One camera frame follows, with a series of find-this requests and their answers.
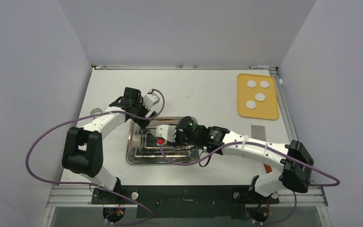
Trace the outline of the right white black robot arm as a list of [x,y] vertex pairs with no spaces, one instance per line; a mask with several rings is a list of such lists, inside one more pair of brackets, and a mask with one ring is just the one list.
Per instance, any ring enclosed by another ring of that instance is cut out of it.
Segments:
[[270,166],[271,172],[256,175],[251,181],[248,196],[253,202],[284,189],[308,192],[314,161],[297,140],[290,144],[261,141],[226,128],[199,125],[190,116],[177,123],[175,136],[177,143],[203,148],[207,153],[242,157]]

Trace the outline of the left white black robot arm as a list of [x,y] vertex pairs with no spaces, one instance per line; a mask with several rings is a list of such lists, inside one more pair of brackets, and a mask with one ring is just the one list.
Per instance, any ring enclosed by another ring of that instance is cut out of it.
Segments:
[[101,186],[109,203],[119,202],[122,197],[121,180],[104,167],[103,140],[128,120],[142,129],[146,128],[157,116],[158,113],[151,109],[160,100],[153,91],[143,95],[138,89],[126,87],[123,95],[110,103],[101,115],[94,114],[91,122],[68,130],[62,167]]

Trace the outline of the stainless steel tray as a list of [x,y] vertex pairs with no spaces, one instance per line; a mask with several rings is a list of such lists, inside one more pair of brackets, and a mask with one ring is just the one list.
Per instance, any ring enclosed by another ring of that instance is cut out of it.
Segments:
[[[130,123],[126,161],[130,165],[168,165],[157,145],[156,127],[158,125],[177,124],[181,117],[159,117],[144,129],[133,121]],[[199,150],[192,146],[163,146],[165,155],[176,162],[193,162],[199,158]]]

